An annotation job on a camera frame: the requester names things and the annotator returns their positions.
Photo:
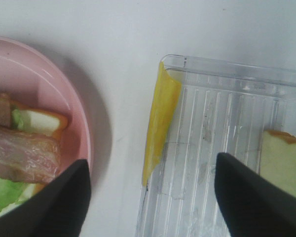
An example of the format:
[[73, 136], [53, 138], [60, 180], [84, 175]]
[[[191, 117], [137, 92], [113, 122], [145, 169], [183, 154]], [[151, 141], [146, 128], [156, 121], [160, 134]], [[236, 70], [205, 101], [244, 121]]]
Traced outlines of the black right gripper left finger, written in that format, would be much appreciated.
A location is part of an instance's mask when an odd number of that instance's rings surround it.
[[0, 237], [77, 237], [91, 198], [88, 162], [76, 160], [42, 191], [0, 217]]

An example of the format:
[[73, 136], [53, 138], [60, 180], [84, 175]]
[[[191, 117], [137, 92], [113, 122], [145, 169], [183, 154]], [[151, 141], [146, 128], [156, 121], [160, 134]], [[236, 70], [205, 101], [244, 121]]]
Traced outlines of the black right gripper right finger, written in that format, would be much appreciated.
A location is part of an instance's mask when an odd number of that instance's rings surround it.
[[296, 198], [228, 153], [217, 155], [214, 189], [232, 237], [296, 237]]

